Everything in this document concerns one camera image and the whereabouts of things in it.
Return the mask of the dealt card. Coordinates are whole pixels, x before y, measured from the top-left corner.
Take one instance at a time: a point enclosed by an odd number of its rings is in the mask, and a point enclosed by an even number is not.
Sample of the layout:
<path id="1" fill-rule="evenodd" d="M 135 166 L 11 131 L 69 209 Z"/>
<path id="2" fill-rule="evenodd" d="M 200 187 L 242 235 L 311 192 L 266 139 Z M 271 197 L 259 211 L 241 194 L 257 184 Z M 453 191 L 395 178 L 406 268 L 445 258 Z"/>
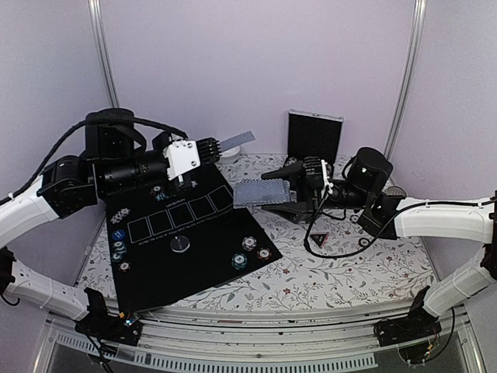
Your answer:
<path id="1" fill-rule="evenodd" d="M 255 140 L 255 136 L 251 131 L 246 131 L 240 134 L 237 134 L 231 138 L 227 138 L 220 143 L 220 150 L 222 152 L 226 152 L 232 148 L 236 148 L 243 144 L 249 143 Z"/>

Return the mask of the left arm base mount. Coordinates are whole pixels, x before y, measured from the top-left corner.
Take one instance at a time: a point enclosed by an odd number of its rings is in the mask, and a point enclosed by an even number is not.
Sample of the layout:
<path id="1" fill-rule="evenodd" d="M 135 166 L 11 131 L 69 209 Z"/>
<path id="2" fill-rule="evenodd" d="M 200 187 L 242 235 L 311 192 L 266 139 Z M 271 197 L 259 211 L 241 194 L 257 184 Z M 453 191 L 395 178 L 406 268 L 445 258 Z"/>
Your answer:
<path id="1" fill-rule="evenodd" d="M 75 331 L 96 338 L 136 347 L 143 325 L 134 316 L 112 315 L 106 309 L 90 310 L 75 322 Z"/>

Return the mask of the blue round button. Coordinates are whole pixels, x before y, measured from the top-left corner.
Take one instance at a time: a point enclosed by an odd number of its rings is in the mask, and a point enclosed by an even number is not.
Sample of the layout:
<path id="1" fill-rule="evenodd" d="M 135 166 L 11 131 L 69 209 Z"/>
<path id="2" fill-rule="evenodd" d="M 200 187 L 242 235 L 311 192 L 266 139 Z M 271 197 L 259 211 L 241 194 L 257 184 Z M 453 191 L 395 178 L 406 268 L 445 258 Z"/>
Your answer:
<path id="1" fill-rule="evenodd" d="M 126 237 L 126 233 L 123 229 L 118 229 L 111 234 L 111 238 L 114 241 L 122 241 Z"/>

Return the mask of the red poker chip stack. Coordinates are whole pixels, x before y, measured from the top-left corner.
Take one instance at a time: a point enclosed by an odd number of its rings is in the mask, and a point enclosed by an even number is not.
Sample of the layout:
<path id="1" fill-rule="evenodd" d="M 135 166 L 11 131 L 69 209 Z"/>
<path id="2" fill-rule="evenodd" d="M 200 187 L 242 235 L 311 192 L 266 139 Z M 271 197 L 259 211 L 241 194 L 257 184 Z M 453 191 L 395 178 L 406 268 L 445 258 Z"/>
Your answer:
<path id="1" fill-rule="evenodd" d="M 368 238 L 363 237 L 363 238 L 359 239 L 358 245 L 361 248 L 367 248 L 370 245 L 370 240 Z"/>

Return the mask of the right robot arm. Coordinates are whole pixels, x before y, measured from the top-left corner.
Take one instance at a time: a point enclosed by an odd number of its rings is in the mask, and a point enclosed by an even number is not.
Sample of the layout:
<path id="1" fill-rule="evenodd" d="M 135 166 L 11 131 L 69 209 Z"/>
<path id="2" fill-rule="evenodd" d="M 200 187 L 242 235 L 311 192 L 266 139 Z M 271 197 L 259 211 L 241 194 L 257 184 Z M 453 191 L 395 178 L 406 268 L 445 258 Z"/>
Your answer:
<path id="1" fill-rule="evenodd" d="M 286 180 L 296 201 L 266 204 L 263 210 L 313 225 L 326 208 L 360 213 L 358 224 L 373 239 L 441 237 L 480 242 L 483 246 L 442 281 L 422 289 L 413 300 L 401 331 L 419 338 L 453 306 L 496 282 L 496 199 L 420 200 L 384 186 L 393 165 L 376 149 L 363 147 L 349 160 L 342 177 L 314 156 L 265 173 L 265 180 Z"/>

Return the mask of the blue playing card deck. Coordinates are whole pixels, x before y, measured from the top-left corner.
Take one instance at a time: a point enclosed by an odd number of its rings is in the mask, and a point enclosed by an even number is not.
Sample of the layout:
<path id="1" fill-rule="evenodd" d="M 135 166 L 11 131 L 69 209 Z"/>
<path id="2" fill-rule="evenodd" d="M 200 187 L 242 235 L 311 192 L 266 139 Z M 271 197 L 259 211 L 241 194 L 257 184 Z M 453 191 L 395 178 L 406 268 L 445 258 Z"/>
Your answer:
<path id="1" fill-rule="evenodd" d="M 290 202 L 290 183 L 286 180 L 242 180 L 234 188 L 234 208 L 286 202 Z"/>

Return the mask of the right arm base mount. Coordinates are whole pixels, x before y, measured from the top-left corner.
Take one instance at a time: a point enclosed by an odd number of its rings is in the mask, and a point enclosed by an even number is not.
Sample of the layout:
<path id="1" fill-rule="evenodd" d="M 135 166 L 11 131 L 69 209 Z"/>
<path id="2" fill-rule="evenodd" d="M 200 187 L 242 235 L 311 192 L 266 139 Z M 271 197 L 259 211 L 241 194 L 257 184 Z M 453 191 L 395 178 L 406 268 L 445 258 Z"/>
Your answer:
<path id="1" fill-rule="evenodd" d="M 431 355 L 434 343 L 442 330 L 437 317 L 421 311 L 410 311 L 406 316 L 396 319 L 381 319 L 374 325 L 374 335 L 381 347 L 410 341 L 433 338 L 421 347 L 402 347 L 401 359 L 410 365 L 425 364 Z"/>

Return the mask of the white chip stack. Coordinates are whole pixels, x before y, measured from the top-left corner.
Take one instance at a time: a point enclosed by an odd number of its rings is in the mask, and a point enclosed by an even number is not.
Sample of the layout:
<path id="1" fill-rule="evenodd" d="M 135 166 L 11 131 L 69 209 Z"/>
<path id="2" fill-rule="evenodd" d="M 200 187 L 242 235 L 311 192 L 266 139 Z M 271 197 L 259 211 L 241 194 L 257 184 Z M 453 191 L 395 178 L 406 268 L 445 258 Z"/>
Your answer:
<path id="1" fill-rule="evenodd" d="M 242 240 L 242 248 L 247 251 L 252 251 L 257 247 L 257 240 L 252 236 L 244 237 Z"/>
<path id="2" fill-rule="evenodd" d="M 122 208 L 118 210 L 111 218 L 110 218 L 110 223 L 115 225 L 120 223 L 126 216 L 128 216 L 130 213 L 129 208 Z"/>

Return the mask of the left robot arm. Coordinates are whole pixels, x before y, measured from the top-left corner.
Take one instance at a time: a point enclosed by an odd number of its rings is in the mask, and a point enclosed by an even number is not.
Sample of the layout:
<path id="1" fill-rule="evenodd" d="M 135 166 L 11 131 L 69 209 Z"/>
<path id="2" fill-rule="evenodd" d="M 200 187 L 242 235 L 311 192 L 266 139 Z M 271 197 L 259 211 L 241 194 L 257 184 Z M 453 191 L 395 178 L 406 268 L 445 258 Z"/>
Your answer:
<path id="1" fill-rule="evenodd" d="M 192 188 L 193 172 L 219 159 L 214 138 L 191 140 L 175 127 L 134 116 L 127 109 L 89 113 L 70 127 L 17 191 L 1 201 L 1 297 L 27 300 L 85 322 L 99 337 L 115 331 L 99 291 L 62 284 L 15 257 L 8 244 L 46 223 L 145 187 L 166 192 Z"/>

